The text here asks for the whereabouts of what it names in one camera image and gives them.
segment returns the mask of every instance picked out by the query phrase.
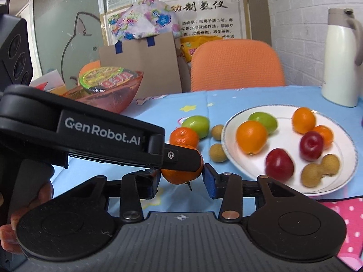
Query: transparent bowl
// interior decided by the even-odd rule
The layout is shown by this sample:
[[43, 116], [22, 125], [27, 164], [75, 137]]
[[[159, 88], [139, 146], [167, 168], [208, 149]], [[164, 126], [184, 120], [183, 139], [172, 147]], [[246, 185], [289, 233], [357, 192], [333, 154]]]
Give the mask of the transparent bowl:
[[144, 73], [137, 71], [138, 77], [105, 92], [90, 94], [82, 86], [69, 90], [63, 97], [70, 98], [114, 113], [121, 113], [130, 105], [140, 87]]

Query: genrobot.ai logo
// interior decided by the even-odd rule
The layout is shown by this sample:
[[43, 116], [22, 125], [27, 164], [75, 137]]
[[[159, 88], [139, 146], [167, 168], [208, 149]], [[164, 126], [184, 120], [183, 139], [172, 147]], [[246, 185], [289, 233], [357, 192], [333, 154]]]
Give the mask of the genrobot.ai logo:
[[68, 117], [64, 121], [64, 125], [69, 129], [74, 129], [77, 131], [82, 131], [84, 133], [97, 135], [99, 137], [107, 138], [107, 139], [114, 139], [116, 141], [122, 141], [124, 143], [130, 143], [135, 145], [140, 145], [140, 137], [132, 136], [128, 138], [125, 133], [113, 132], [111, 129], [102, 129], [98, 125], [88, 125], [82, 124], [81, 122], [76, 122], [73, 118]]

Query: white plate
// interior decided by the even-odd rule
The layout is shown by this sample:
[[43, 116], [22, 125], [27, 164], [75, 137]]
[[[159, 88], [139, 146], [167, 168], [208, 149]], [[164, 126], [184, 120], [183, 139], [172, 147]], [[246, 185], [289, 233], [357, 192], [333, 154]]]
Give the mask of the white plate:
[[[313, 111], [316, 115], [316, 125], [325, 125], [334, 132], [334, 142], [331, 148], [323, 151], [323, 156], [329, 153], [337, 155], [341, 161], [339, 173], [334, 177], [323, 177], [319, 186], [304, 187], [300, 182], [300, 173], [308, 164], [299, 156], [299, 144], [302, 135], [292, 129], [291, 117], [298, 107], [291, 105], [263, 105], [257, 106], [234, 115], [224, 126], [222, 131], [222, 146], [228, 159], [244, 174], [256, 180], [265, 174], [265, 159], [267, 154], [275, 148], [285, 149], [295, 164], [295, 173], [286, 185], [310, 197], [332, 193], [346, 185], [353, 177], [358, 165], [358, 155], [353, 140], [348, 133], [335, 121], [327, 116]], [[237, 128], [254, 112], [266, 112], [277, 118], [278, 129], [269, 136], [267, 144], [257, 155], [249, 156], [239, 149], [235, 140]]]

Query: human hand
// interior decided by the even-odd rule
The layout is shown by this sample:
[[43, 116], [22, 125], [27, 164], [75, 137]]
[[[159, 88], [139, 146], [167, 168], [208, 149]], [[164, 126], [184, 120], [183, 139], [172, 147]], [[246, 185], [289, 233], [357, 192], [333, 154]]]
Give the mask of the human hand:
[[[9, 253], [14, 253], [17, 255], [22, 254], [20, 245], [15, 235], [16, 226], [20, 218], [29, 210], [51, 200], [53, 198], [53, 194], [54, 194], [53, 185], [49, 181], [40, 189], [38, 197], [34, 201], [32, 201], [28, 207], [24, 207], [20, 210], [17, 210], [11, 215], [10, 224], [3, 225], [0, 227], [1, 246], [4, 250], [6, 250]], [[3, 202], [4, 198], [0, 194], [0, 206], [3, 204]]]

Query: blue tape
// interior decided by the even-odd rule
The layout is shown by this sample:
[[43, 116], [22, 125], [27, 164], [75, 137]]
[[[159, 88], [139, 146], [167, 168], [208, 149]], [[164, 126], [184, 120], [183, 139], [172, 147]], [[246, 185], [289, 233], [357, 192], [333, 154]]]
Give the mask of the blue tape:
[[116, 54], [122, 53], [122, 43], [121, 43], [121, 41], [118, 41], [115, 44], [115, 50], [116, 50]]
[[147, 46], [151, 47], [151, 46], [155, 46], [155, 40], [154, 37], [147, 37]]

